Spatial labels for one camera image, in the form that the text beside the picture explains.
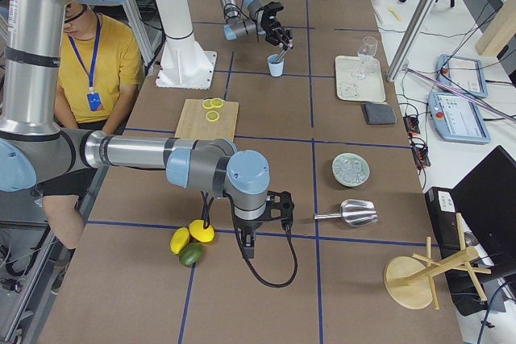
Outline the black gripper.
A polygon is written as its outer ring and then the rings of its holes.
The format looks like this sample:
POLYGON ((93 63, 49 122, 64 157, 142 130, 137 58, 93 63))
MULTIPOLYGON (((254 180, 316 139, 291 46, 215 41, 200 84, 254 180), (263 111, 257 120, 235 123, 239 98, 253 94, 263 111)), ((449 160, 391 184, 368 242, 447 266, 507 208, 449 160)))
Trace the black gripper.
POLYGON ((277 13, 284 10, 281 2, 270 2, 261 7, 260 27, 265 32, 265 40, 281 49, 292 49, 291 30, 281 25, 277 13))
POLYGON ((243 259, 253 259, 255 256, 256 230, 266 222, 279 221, 287 235, 291 235, 293 226, 294 203, 290 192, 267 191, 263 201, 253 208, 241 197, 231 200, 232 219, 235 235, 240 243, 243 259))

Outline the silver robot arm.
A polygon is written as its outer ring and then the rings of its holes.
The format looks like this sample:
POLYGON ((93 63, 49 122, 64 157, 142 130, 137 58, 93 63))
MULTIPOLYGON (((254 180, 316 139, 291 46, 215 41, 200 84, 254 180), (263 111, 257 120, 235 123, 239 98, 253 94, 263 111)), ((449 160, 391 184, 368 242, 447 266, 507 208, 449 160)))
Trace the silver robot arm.
POLYGON ((281 2, 264 3, 262 0, 219 0, 225 19, 224 34, 227 40, 246 35, 263 35, 265 41, 279 47, 283 52, 293 48, 291 30, 284 27, 277 14, 284 10, 281 2))
POLYGON ((102 165, 163 168, 168 180, 231 201, 244 234, 274 207, 267 160, 225 139, 139 139, 118 134, 143 80, 132 30, 95 12, 122 0, 10 0, 1 188, 44 185, 43 209, 65 247, 84 222, 76 203, 102 165))

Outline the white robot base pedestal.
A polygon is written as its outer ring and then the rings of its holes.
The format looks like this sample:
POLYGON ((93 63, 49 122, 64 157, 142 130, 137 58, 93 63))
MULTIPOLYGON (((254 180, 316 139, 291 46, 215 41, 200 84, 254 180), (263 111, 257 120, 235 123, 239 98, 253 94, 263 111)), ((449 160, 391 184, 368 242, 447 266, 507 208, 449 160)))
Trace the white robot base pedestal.
POLYGON ((187 0, 156 0, 166 40, 156 85, 162 88, 209 89, 217 53, 195 39, 187 0))

